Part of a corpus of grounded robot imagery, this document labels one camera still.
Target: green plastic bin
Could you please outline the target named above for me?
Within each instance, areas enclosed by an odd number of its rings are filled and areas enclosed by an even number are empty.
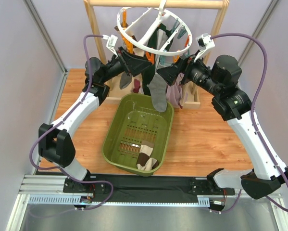
[[[170,103],[167,103],[165,112],[158,112],[150,96],[126,95],[119,103],[103,143],[105,160],[125,171],[144,177],[151,176],[164,161],[173,116],[174,109]],[[138,170],[136,167],[142,140],[154,143],[151,157],[160,162],[151,171]]]

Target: beige and brown sock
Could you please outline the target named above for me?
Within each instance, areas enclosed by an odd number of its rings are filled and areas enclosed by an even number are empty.
[[[148,141],[142,141],[140,146],[140,153],[136,166],[139,170],[150,171],[155,169],[160,163],[157,159],[151,158],[154,144]]]

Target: gray floor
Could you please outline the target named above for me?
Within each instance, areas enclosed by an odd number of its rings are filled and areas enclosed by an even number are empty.
[[[233,203],[227,199],[227,205]],[[71,205],[31,205],[31,213],[54,215],[73,208]],[[241,198],[228,214],[209,213],[195,207],[101,206],[91,211],[72,211],[53,218],[33,218],[26,214],[23,231],[276,231],[270,203],[261,199]]]

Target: wall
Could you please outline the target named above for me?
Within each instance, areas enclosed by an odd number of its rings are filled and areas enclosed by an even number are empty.
[[[260,21],[265,9],[270,0],[248,0],[237,1],[232,0],[224,23],[220,32],[243,32],[252,34]],[[85,64],[85,55],[83,50],[83,37],[86,34],[91,34],[91,29],[88,22],[88,17],[82,0],[33,0],[42,21],[47,28],[50,37],[60,54],[67,68],[83,68]],[[116,22],[116,16],[119,7],[95,7],[95,12],[98,18],[100,32],[102,34],[116,34],[113,29]],[[170,9],[183,19],[189,28],[192,30],[194,37],[209,33],[215,16],[216,10],[193,10],[193,9]],[[132,13],[128,13],[128,22],[139,16],[139,13],[144,12],[144,9],[132,9]],[[140,33],[143,27],[139,27],[135,32]],[[182,39],[173,47],[181,48],[179,44],[185,43]],[[230,54],[237,59],[242,54],[247,41],[245,39],[234,40],[229,38],[226,41],[220,39],[217,42],[217,47],[214,49],[211,60],[220,54]],[[195,52],[197,46],[192,46],[191,52]],[[98,56],[94,42],[89,42],[89,53],[91,56]],[[106,51],[109,59],[111,53]]]
[[[281,1],[259,39],[268,52],[268,70],[258,98],[259,121],[279,156],[288,165],[288,0]],[[263,68],[263,55],[254,46],[242,65],[241,87],[252,98]],[[288,207],[288,193],[282,187]]]
[[[38,127],[48,122],[62,72],[23,0],[0,0],[0,231],[5,230]]]

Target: wooden floor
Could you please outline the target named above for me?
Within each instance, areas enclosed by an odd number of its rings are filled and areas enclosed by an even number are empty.
[[[78,98],[84,79],[84,70],[70,71],[56,118]],[[237,135],[214,111],[211,98],[201,90],[200,109],[175,109],[165,161],[155,175],[206,176],[220,167],[229,170],[252,168]],[[76,157],[91,173],[128,174],[108,164],[101,153],[116,108],[115,104],[102,104],[87,117],[73,137]],[[44,159],[40,165],[53,166]]]

